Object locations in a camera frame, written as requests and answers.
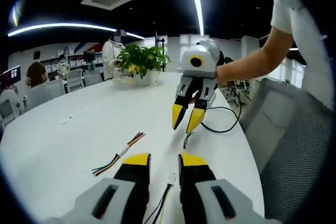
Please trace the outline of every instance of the desk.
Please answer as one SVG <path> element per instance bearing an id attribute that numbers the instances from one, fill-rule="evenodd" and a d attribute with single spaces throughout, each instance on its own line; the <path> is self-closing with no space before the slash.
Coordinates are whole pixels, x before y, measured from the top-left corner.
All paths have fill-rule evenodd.
<path id="1" fill-rule="evenodd" d="M 37 220 L 64 215 L 77 196 L 104 177 L 113 177 L 122 161 L 94 177 L 91 169 L 109 163 L 138 131 L 146 136 L 130 154 L 149 152 L 150 202 L 145 219 L 158 204 L 169 174 L 178 174 L 178 154 L 191 108 L 176 131 L 172 104 L 180 73 L 162 73 L 156 87 L 117 90 L 102 82 L 44 103 L 10 123 L 0 146 L 0 161 L 23 205 Z M 213 106 L 229 106 L 219 90 Z M 235 117 L 227 110 L 206 112 L 206 125 L 229 128 Z M 217 178 L 225 178 L 250 199 L 264 216 L 263 191 L 257 166 L 237 124 L 230 132 L 212 133 L 201 125 L 189 138 L 187 151 L 205 159 Z M 169 193 L 164 223 L 183 223 L 178 179 Z"/>

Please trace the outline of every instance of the white sleeve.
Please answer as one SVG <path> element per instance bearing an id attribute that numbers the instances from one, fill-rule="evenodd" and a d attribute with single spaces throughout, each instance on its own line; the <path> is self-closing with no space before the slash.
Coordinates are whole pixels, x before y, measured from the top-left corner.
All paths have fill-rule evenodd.
<path id="1" fill-rule="evenodd" d="M 287 6 L 283 6 L 279 0 L 274 0 L 271 26 L 285 33 L 292 34 L 290 9 Z"/>
<path id="2" fill-rule="evenodd" d="M 102 49 L 102 57 L 103 57 L 103 63 L 106 65 L 111 59 L 114 58 L 114 51 L 112 43 L 105 42 L 103 49 Z"/>

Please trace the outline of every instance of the white shirt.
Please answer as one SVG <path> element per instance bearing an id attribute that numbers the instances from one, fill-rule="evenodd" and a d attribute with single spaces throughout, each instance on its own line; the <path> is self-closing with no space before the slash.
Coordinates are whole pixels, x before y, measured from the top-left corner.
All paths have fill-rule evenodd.
<path id="1" fill-rule="evenodd" d="M 274 0 L 271 25 L 292 34 L 307 66 L 302 89 L 333 110 L 334 84 L 327 51 L 312 16 L 306 8 L 293 10 Z"/>
<path id="2" fill-rule="evenodd" d="M 4 90 L 0 95 L 0 103 L 3 103 L 6 100 L 9 100 L 10 105 L 13 108 L 16 117 L 20 116 L 24 112 L 24 105 L 21 99 L 17 96 L 17 94 L 12 89 Z"/>
<path id="3" fill-rule="evenodd" d="M 66 61 L 60 61 L 57 68 L 62 74 L 66 74 L 68 71 L 68 63 Z"/>
<path id="4" fill-rule="evenodd" d="M 117 59 L 121 50 L 124 49 L 125 46 L 122 43 L 117 43 L 112 40 L 108 40 L 104 43 L 102 49 L 102 57 L 103 57 L 103 65 L 104 65 L 104 78 L 111 78 L 114 70 L 114 61 L 113 59 Z"/>

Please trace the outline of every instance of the person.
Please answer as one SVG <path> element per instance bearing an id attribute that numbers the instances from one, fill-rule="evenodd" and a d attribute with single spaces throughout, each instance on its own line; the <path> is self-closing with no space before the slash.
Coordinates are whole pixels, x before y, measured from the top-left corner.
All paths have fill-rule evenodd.
<path id="1" fill-rule="evenodd" d="M 312 16 L 301 0 L 274 0 L 271 30 L 264 46 L 249 55 L 217 67 L 217 82 L 252 79 L 272 72 L 285 59 L 295 41 L 307 66 L 302 90 L 333 110 L 330 60 Z"/>
<path id="2" fill-rule="evenodd" d="M 34 52 L 33 64 L 27 71 L 26 84 L 31 88 L 40 85 L 48 80 L 48 73 L 44 65 L 40 62 L 40 51 Z"/>
<path id="3" fill-rule="evenodd" d="M 68 72 L 68 63 L 66 62 L 65 55 L 59 56 L 59 62 L 57 67 L 57 74 L 61 78 L 64 78 Z"/>
<path id="4" fill-rule="evenodd" d="M 24 105 L 22 100 L 13 89 L 8 87 L 6 81 L 2 81 L 0 83 L 0 103 L 5 102 L 6 100 L 9 100 L 16 117 L 19 117 L 24 113 Z"/>
<path id="5" fill-rule="evenodd" d="M 111 38 L 104 43 L 102 49 L 102 58 L 104 65 L 104 79 L 110 79 L 113 77 L 114 68 L 120 68 L 121 63 L 117 60 L 118 55 L 125 46 L 121 43 L 122 37 L 126 36 L 124 30 L 118 29 L 114 32 Z"/>

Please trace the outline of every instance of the black cable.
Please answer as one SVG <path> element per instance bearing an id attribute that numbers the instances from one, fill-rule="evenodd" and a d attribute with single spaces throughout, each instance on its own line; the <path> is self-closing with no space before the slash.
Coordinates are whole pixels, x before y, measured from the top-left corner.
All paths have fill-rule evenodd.
<path id="1" fill-rule="evenodd" d="M 159 201 L 159 204 L 158 204 L 157 207 L 154 209 L 154 211 L 151 213 L 151 215 L 149 215 L 149 217 L 148 217 L 147 220 L 144 222 L 144 224 L 146 224 L 146 223 L 149 221 L 149 219 L 153 216 L 153 214 L 155 214 L 155 212 L 156 212 L 156 210 L 159 208 L 159 206 L 162 205 L 162 202 L 164 202 L 163 199 L 167 196 L 167 193 L 168 193 L 169 188 L 170 188 L 171 186 L 172 186 L 172 185 L 170 185 L 170 184 L 167 185 L 167 187 L 166 187 L 166 189 L 165 189 L 165 191 L 164 191 L 164 193 L 163 193 L 163 195 L 162 195 L 162 198 L 161 198 L 160 201 Z"/>
<path id="2" fill-rule="evenodd" d="M 232 125 L 232 127 L 229 128 L 228 130 L 225 130 L 225 131 L 217 131 L 217 130 L 214 130 L 214 129 L 212 129 L 212 128 L 206 126 L 203 122 L 201 122 L 201 125 L 202 125 L 203 127 L 205 127 L 207 130 L 212 131 L 212 132 L 215 132 L 215 133 L 225 133 L 225 132 L 229 132 L 230 130 L 233 129 L 233 127 L 234 127 L 234 126 L 238 123 L 238 121 L 239 121 L 240 114 L 241 114 L 241 107 L 242 107 L 242 101 L 240 100 L 240 97 L 238 96 L 238 94 L 236 93 L 236 91 L 234 91 L 234 93 L 235 93 L 236 97 L 238 97 L 239 104 L 240 104 L 240 108 L 239 108 L 239 114 L 238 114 L 238 116 L 237 116 L 237 114 L 236 114 L 232 109 L 227 108 L 227 107 L 213 107 L 213 108 L 207 108 L 207 109 L 206 109 L 206 110 L 225 109 L 225 110 L 230 110 L 230 111 L 232 111 L 232 112 L 234 113 L 234 115 L 236 116 L 236 119 L 237 119 L 236 122 Z"/>
<path id="3" fill-rule="evenodd" d="M 172 185 L 168 184 L 166 190 L 164 191 L 164 194 L 163 194 L 163 196 L 162 196 L 162 202 L 161 202 L 160 208 L 159 208 L 159 210 L 158 210 L 158 212 L 157 212 L 157 214 L 156 214 L 156 216 L 155 216 L 155 218 L 154 218 L 152 224 L 155 224 L 156 221 L 158 220 L 158 217 L 160 216 L 160 213 L 161 213 L 161 211 L 162 211 L 164 202 L 165 202 L 165 200 L 166 200 L 167 194 L 168 194 L 169 189 L 171 188 L 171 186 L 172 186 Z"/>

